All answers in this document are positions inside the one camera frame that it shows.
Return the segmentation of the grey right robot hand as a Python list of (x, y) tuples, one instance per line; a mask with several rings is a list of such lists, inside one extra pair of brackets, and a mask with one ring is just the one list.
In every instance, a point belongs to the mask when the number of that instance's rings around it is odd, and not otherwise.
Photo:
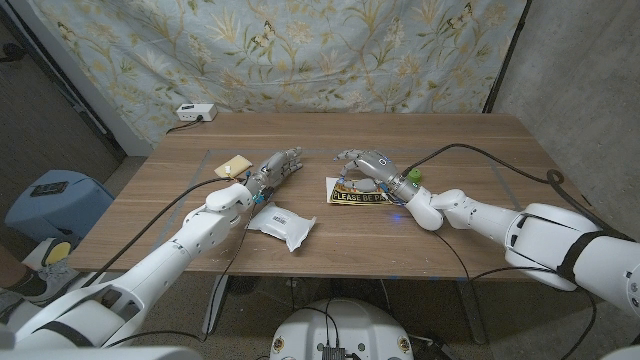
[[(350, 149), (339, 153), (336, 160), (347, 160), (340, 172), (339, 183), (347, 189), (361, 192), (382, 190), (392, 201), (409, 203), (417, 194), (428, 194), (402, 175), (394, 162), (376, 150)], [(347, 180), (351, 170), (366, 175), (361, 180)]]

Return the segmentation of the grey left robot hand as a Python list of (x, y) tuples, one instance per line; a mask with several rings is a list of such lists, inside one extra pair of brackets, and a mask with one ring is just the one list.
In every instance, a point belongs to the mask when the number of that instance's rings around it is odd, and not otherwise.
[(302, 149), (294, 147), (273, 154), (248, 178), (245, 187), (256, 203), (268, 200), (275, 189), (292, 173), (302, 167)]

